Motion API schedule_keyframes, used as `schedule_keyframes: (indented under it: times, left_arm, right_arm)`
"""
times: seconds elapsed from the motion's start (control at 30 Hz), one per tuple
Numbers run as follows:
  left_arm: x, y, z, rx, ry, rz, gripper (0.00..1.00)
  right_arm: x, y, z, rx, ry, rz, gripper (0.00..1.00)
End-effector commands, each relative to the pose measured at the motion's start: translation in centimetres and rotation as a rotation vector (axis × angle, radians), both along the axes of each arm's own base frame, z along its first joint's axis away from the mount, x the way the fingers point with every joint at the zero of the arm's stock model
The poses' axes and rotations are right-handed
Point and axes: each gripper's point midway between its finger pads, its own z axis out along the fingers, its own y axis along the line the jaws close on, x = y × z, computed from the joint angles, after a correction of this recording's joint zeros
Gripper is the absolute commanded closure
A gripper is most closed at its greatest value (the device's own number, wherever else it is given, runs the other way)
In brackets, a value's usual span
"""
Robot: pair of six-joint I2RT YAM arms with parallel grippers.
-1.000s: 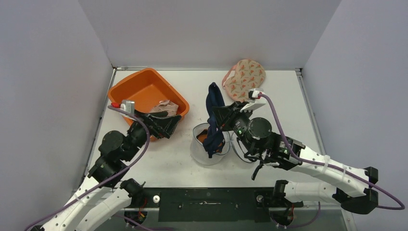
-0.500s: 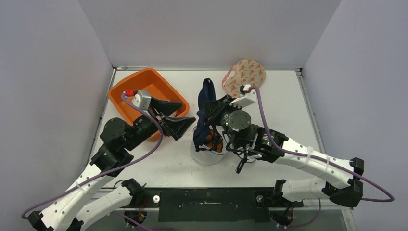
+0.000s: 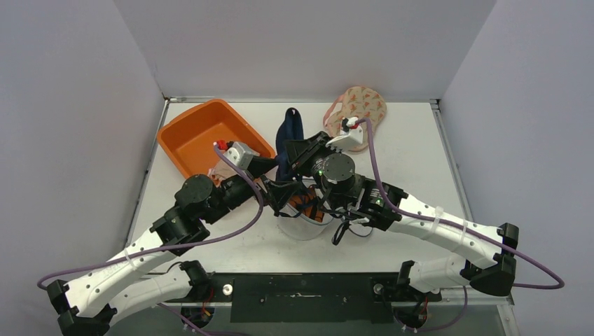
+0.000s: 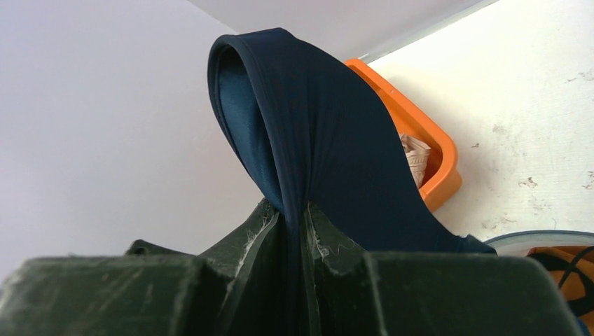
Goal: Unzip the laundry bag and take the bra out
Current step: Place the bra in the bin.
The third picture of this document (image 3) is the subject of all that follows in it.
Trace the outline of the navy blue bra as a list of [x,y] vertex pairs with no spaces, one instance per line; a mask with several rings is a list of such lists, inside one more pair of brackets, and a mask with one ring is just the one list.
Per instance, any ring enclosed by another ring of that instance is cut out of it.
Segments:
[[288,140],[304,140],[302,118],[299,111],[294,107],[286,110],[284,120],[279,126],[275,137],[275,148],[277,151],[275,156],[275,162],[277,163],[276,181],[291,181],[295,176],[291,171],[287,151],[284,146],[284,142]]

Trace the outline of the white mesh laundry bag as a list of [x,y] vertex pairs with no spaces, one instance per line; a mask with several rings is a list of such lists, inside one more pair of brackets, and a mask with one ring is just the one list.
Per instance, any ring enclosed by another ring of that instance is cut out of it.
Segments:
[[292,239],[298,241],[314,239],[319,236],[333,220],[332,216],[322,211],[324,215],[324,223],[322,225],[314,225],[301,218],[292,217],[293,211],[288,208],[287,204],[281,210],[281,216],[277,217],[277,226],[285,235]]

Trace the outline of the orange plastic tub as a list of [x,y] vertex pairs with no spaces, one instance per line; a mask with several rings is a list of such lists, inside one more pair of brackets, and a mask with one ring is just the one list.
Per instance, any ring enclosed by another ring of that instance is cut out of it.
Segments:
[[226,101],[211,99],[165,123],[157,141],[179,173],[188,178],[207,174],[218,162],[217,141],[240,141],[265,158],[276,156],[272,146]]

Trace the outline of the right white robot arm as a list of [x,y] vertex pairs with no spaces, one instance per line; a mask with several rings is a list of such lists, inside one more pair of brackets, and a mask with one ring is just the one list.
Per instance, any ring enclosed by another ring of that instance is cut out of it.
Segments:
[[516,279],[517,226],[469,222],[398,187],[362,176],[350,156],[326,145],[330,139],[319,132],[309,139],[283,142],[290,171],[314,180],[321,211],[345,225],[410,235],[451,252],[429,262],[404,262],[396,280],[401,298],[414,300],[421,293],[458,286],[496,297],[510,294]]

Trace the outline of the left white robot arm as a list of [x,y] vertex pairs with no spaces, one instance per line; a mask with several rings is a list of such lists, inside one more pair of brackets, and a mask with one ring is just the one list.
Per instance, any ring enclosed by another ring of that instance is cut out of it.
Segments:
[[255,220],[265,207],[280,211],[301,185],[268,179],[274,166],[267,159],[256,171],[236,168],[219,185],[204,174],[191,176],[175,194],[173,207],[112,259],[75,269],[70,281],[61,272],[42,278],[39,285],[57,312],[61,333],[104,335],[120,320],[161,302],[203,300],[209,278],[198,261],[183,262],[170,274],[146,275],[195,247],[215,244],[207,226],[251,198],[258,202]]

